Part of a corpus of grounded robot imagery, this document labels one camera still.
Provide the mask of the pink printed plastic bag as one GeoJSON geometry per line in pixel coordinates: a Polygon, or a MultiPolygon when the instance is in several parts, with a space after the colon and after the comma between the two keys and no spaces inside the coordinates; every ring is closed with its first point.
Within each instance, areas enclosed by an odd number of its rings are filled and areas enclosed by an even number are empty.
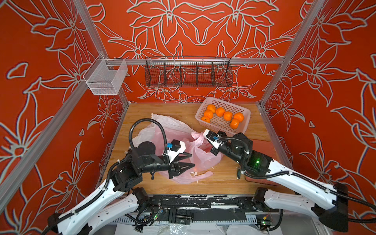
{"type": "Polygon", "coordinates": [[[187,152],[192,154],[190,162],[195,164],[195,172],[212,169],[222,160],[223,154],[211,153],[212,145],[204,137],[203,133],[191,132],[192,140],[187,142],[187,152]]]}

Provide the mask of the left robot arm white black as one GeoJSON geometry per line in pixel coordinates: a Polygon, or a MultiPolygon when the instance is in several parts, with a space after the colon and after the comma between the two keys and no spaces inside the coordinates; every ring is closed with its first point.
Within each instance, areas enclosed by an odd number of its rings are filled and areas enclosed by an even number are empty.
{"type": "Polygon", "coordinates": [[[114,163],[107,177],[94,192],[66,213],[54,213],[48,218],[48,226],[42,232],[46,235],[92,235],[114,219],[147,208],[149,197],[142,182],[143,174],[166,171],[170,179],[177,177],[195,165],[185,162],[192,155],[186,152],[186,145],[179,140],[168,142],[162,125],[151,118],[137,120],[129,131],[130,149],[126,156],[114,163]],[[162,134],[162,155],[156,155],[152,142],[134,146],[132,135],[135,127],[142,122],[157,125],[162,134]]]}

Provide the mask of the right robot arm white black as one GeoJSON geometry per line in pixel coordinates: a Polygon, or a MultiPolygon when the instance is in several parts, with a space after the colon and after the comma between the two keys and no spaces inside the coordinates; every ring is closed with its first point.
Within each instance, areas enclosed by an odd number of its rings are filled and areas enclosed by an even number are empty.
{"type": "Polygon", "coordinates": [[[263,153],[253,150],[253,141],[243,133],[228,137],[224,132],[205,130],[205,139],[212,145],[211,153],[222,153],[239,164],[237,177],[267,180],[280,184],[294,194],[274,193],[257,189],[255,204],[270,209],[288,210],[317,218],[326,227],[346,233],[349,223],[375,223],[375,218],[354,219],[348,216],[348,202],[375,209],[375,205],[348,195],[344,184],[319,182],[300,174],[263,153]]]}

